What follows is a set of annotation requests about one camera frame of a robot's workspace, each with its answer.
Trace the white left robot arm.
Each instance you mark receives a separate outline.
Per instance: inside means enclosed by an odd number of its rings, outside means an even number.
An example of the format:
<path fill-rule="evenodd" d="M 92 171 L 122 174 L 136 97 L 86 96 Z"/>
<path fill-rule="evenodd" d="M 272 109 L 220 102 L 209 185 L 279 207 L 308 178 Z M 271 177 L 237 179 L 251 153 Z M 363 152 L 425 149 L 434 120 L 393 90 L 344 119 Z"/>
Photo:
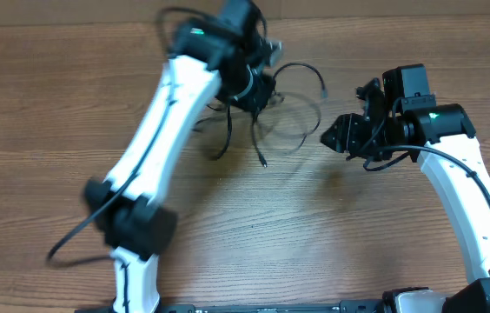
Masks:
<path fill-rule="evenodd" d="M 160 83 L 139 128 L 103 181 L 83 191 L 88 220 L 111 248 L 116 297 L 106 312 L 157 312 L 158 259 L 171 241 L 176 213 L 162 204 L 175 164 L 204 108 L 214 99 L 253 117 L 266 107 L 275 80 L 264 73 L 281 51 L 257 25 L 251 1 L 227 1 L 220 13 L 192 10 L 166 47 Z"/>

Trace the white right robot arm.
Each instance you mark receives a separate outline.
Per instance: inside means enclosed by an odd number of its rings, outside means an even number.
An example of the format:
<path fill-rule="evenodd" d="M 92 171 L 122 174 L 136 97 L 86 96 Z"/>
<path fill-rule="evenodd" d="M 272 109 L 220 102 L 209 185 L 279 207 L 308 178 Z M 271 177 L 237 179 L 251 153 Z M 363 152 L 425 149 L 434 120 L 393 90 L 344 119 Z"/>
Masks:
<path fill-rule="evenodd" d="M 466 111 L 439 105 L 422 64 L 401 66 L 357 88 L 362 114 L 340 115 L 321 143 L 368 172 L 407 158 L 437 193 L 459 242 L 467 286 L 447 295 L 428 287 L 383 293 L 379 300 L 342 301 L 341 312 L 490 312 L 490 176 Z"/>

